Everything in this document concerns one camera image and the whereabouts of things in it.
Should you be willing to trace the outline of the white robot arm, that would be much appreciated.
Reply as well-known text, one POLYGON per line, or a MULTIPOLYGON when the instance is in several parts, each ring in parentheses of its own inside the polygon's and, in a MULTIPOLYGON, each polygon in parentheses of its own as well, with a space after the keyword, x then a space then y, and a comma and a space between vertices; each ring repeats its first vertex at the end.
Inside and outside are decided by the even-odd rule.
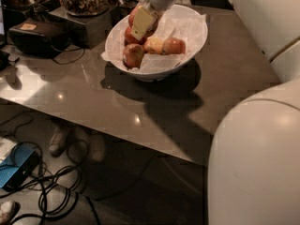
POLYGON ((204 225, 300 225, 300 0, 229 0, 278 85, 221 120, 204 225))

